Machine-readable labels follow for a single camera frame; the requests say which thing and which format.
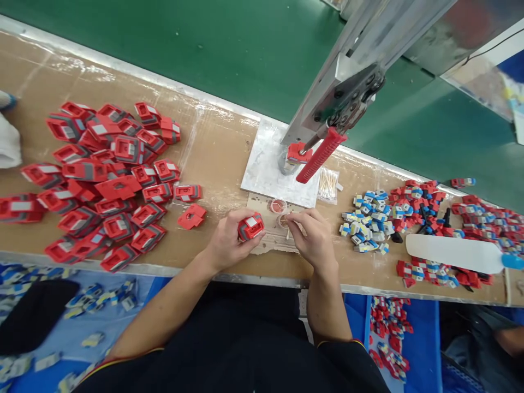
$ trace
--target left hand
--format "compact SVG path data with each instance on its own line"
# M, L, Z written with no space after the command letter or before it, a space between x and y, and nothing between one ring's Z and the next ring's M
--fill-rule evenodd
M246 242L239 240L239 222L254 216L251 209L231 210L218 222L211 241L202 251L202 257L216 273L231 267L247 257L251 250L258 246L266 234L263 231L254 239Z

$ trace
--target metal plate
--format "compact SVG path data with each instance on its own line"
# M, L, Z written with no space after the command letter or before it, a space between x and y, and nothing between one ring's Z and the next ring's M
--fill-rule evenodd
M285 132L285 126L267 120L260 122L240 188L266 197L282 198L295 205L315 207L320 172L307 184L295 180L300 168L289 176L280 172L278 157L287 149L287 146L280 144Z

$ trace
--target black cloth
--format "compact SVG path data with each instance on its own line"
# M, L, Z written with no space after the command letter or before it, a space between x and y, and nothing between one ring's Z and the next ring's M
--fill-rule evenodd
M212 283L164 350L101 367L84 392L389 392L358 342L315 348L296 290Z

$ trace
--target workbench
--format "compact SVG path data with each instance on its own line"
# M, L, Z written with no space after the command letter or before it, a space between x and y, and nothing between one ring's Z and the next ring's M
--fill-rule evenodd
M18 35L0 33L0 88L20 99L6 118L20 131L24 164L53 162L51 154L62 143L51 136L44 120L68 100L94 108L115 103L127 110L135 102L146 101L180 124L182 141L171 146L164 157L179 165L183 183L202 185L204 197L199 204L207 209L207 219L200 227L185 231L176 220L186 206L168 204L168 214L160 223L168 231L166 237L155 250L127 268L133 273L171 276L184 268L206 246L218 221L230 209L246 206L248 193L240 189L240 182L260 121L282 126L236 104L29 27ZM404 245L391 244L391 252L384 256L354 252L349 239L338 235L340 213L351 207L354 195L367 189L390 190L409 178L426 179L346 147L339 148L326 166L340 171L339 182L344 186L338 194L338 205L317 203L317 209L332 223L343 291L524 305L524 297L515 285L524 278L522 272L512 272L506 278L512 288L510 298L503 275L497 275L492 286L484 285L473 293L427 282L405 289L395 270L399 259L409 258ZM17 168L1 170L0 178L3 194L40 191ZM459 192L447 192L444 207L459 200ZM48 213L38 224L0 224L0 258L50 264L42 252L62 236L56 227L59 218ZM452 224L460 226L456 217L454 220ZM95 261L75 266L99 269ZM299 255L270 251L250 255L217 279L303 288L311 272Z

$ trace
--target blue plastic bin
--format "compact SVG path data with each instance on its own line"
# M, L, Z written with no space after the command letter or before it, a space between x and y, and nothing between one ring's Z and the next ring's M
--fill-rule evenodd
M344 303L353 336L369 348L371 296L345 294ZM404 392L441 393L438 301L412 299L411 305L404 305L404 309L414 330L413 334L406 334L402 343L402 355L410 364Z

